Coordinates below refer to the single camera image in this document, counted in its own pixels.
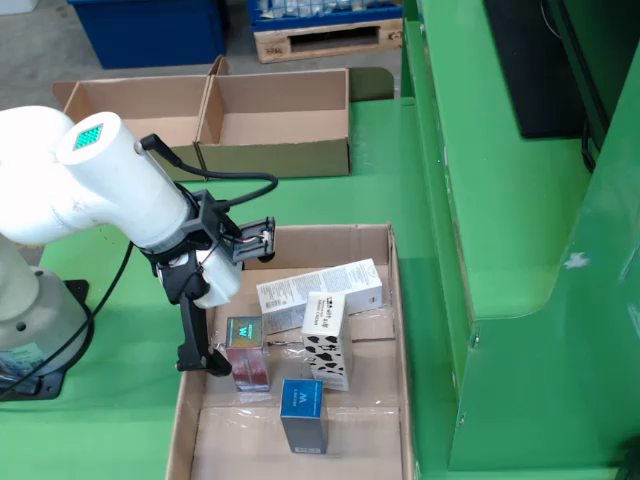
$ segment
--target black panel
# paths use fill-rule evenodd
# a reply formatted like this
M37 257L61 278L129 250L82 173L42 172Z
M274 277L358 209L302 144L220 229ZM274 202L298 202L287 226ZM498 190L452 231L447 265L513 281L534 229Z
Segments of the black panel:
M562 41L545 24L541 0L484 0L520 132L578 137L584 106ZM548 7L546 19L552 23Z

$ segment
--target green surface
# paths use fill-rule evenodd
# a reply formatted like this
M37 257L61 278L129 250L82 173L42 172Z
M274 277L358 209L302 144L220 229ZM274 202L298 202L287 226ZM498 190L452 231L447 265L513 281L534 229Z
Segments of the green surface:
M640 432L639 79L636 55L549 302L472 326L453 468L610 465Z
M473 314L535 311L588 185L580 142L520 136L482 0L422 4Z
M448 340L451 346L452 381L456 394L458 394L464 377L471 319L465 298L463 267L460 264L460 255L458 255L458 242L451 222L451 211L446 182L444 181L446 173L443 169L442 135L436 134L436 132L440 132L440 129L438 128L439 118L433 78L428 56L424 54L424 41L417 21L405 23L404 36L403 62L405 64L403 71L406 73L403 75L410 79L411 85L403 87L403 94L406 90L413 93L413 85L416 85L416 118L423 147L426 187L429 197L429 219L433 228L437 265L440 271L446 311Z

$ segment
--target concrete floor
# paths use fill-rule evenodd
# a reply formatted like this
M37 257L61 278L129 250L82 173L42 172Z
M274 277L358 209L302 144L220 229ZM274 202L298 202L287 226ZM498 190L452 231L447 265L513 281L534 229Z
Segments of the concrete floor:
M246 0L228 0L228 5L227 57L232 74L378 66L393 73L399 89L399 49L262 65L249 28ZM66 0L40 0L31 13L0 16L0 65L0 110L23 105L60 108L51 93L51 85L60 80L205 74L209 69L209 65L188 65L104 70ZM21 248L21 252L32 265L42 255L41 248Z

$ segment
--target white product box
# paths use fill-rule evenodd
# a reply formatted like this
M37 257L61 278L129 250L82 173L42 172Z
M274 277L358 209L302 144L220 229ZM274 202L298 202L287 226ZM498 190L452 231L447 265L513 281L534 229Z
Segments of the white product box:
M348 392L353 354L344 293L309 293L302 341L313 355L313 378L326 388Z
M344 293L347 315L380 308L382 282L373 260L361 260L256 286L266 334L302 326L309 292Z

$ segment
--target logo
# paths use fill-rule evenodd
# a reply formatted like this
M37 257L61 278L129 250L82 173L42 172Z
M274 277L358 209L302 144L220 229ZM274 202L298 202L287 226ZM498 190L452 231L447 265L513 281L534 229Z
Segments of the logo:
M249 327L241 327L240 330L238 330L238 335L253 339L253 325L249 325Z

